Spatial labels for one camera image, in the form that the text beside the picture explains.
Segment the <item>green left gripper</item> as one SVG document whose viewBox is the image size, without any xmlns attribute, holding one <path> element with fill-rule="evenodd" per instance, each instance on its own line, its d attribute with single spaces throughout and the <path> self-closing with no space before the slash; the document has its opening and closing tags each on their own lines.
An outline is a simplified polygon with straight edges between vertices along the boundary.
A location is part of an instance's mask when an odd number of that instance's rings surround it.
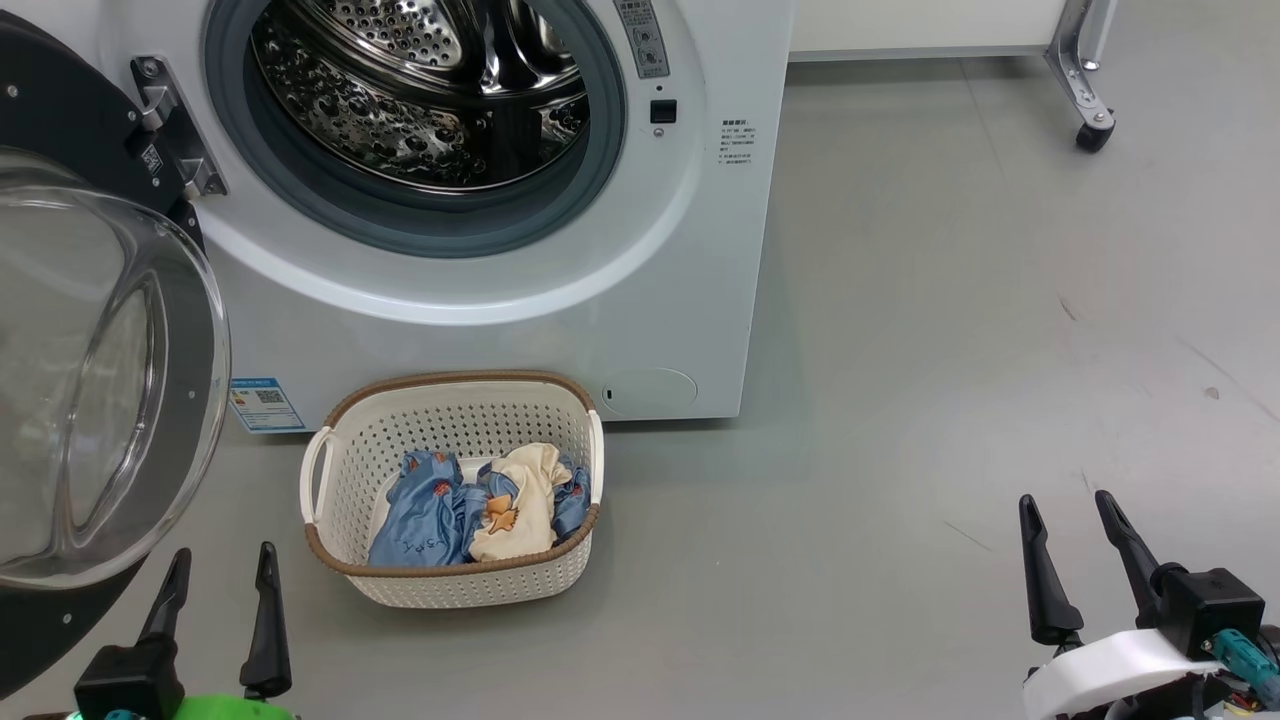
<svg viewBox="0 0 1280 720">
<path fill-rule="evenodd" d="M 160 584 L 137 646 L 177 646 L 177 625 L 186 606 L 192 569 L 189 548 L 178 550 Z M 273 700 L 291 691 L 293 673 L 285 630 L 278 552 L 271 542 L 262 542 L 255 571 L 259 603 L 255 614 L 250 652 L 239 670 L 244 697 L 233 694 L 197 694 L 186 697 L 174 720 L 294 720 L 296 716 Z"/>
</svg>

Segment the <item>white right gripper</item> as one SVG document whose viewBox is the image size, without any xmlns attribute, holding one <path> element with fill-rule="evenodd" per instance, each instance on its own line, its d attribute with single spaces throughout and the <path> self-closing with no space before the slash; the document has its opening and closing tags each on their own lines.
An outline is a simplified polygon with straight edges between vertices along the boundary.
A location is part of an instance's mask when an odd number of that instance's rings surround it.
<svg viewBox="0 0 1280 720">
<path fill-rule="evenodd" d="M 1110 544 L 1117 551 L 1135 601 L 1135 625 L 1084 644 L 1080 611 L 1070 603 L 1047 547 L 1048 532 L 1032 495 L 1018 502 L 1021 553 L 1030 638 L 1048 647 L 1069 650 L 1036 669 L 1021 687 L 1027 719 L 1056 719 L 1083 714 L 1140 692 L 1171 685 L 1189 676 L 1211 676 L 1225 670 L 1219 661 L 1188 659 L 1155 628 L 1187 624 L 1187 609 L 1166 591 L 1174 578 L 1184 580 L 1179 562 L 1157 564 L 1126 514 L 1106 489 L 1094 492 L 1094 503 Z"/>
</svg>

